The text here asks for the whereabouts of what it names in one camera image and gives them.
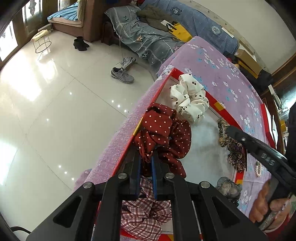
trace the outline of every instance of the black ankle boot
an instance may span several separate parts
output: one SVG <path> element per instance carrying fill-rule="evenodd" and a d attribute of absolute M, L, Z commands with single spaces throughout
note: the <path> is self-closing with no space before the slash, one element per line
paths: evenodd
<path fill-rule="evenodd" d="M 73 46 L 75 49 L 78 49 L 79 51 L 87 50 L 86 47 L 84 46 L 84 44 L 81 41 L 79 41 L 78 39 L 74 39 Z"/>
<path fill-rule="evenodd" d="M 87 43 L 84 42 L 84 39 L 83 39 L 82 36 L 78 36 L 77 39 L 78 39 L 79 41 L 81 41 L 85 47 L 87 47 L 87 48 L 89 47 L 89 45 L 88 45 Z"/>

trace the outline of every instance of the gray sneaker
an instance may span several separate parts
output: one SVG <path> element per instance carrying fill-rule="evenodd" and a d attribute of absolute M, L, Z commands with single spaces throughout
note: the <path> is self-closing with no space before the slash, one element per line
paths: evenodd
<path fill-rule="evenodd" d="M 111 76 L 115 79 L 119 79 L 123 83 L 132 83 L 135 79 L 129 75 L 123 68 L 114 67 L 111 70 Z"/>
<path fill-rule="evenodd" d="M 136 58 L 127 57 L 122 60 L 121 65 L 125 70 L 129 70 L 130 67 L 135 63 L 135 61 L 136 61 Z"/>

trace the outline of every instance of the round logo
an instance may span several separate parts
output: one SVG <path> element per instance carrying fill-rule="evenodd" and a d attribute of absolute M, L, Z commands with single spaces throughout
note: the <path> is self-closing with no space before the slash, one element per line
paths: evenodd
<path fill-rule="evenodd" d="M 218 35 L 221 33 L 221 30 L 217 26 L 212 26 L 212 32 Z"/>
<path fill-rule="evenodd" d="M 180 10 L 180 9 L 177 8 L 177 7 L 174 7 L 174 8 L 172 8 L 171 12 L 172 12 L 172 14 L 180 15 L 181 12 L 182 12 L 182 10 Z"/>

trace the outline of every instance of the person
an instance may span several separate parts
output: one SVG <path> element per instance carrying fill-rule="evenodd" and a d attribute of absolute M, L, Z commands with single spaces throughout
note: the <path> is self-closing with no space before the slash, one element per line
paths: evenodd
<path fill-rule="evenodd" d="M 296 171 L 296 103 L 290 108 L 288 120 L 289 139 L 286 147 L 285 157 L 289 165 Z M 249 219 L 255 223 L 261 222 L 264 215 L 268 212 L 268 203 L 266 195 L 269 193 L 269 181 L 267 181 L 263 188 L 258 193 L 257 199 L 254 201 L 252 209 L 249 214 Z M 265 231 L 270 241 L 277 239 L 278 235 L 287 225 L 290 220 L 289 213 L 291 211 L 291 203 L 287 203 L 286 198 L 273 200 L 270 205 L 272 211 L 278 212 L 283 209 L 272 222 L 272 224 Z"/>

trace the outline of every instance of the yellow shopping bag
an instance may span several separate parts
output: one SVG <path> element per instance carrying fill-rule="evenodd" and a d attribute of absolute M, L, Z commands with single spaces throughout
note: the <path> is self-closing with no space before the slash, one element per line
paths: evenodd
<path fill-rule="evenodd" d="M 191 34 L 181 24 L 177 23 L 171 25 L 170 23 L 167 23 L 166 26 L 168 27 L 169 32 L 175 35 L 181 41 L 186 43 L 192 39 Z"/>

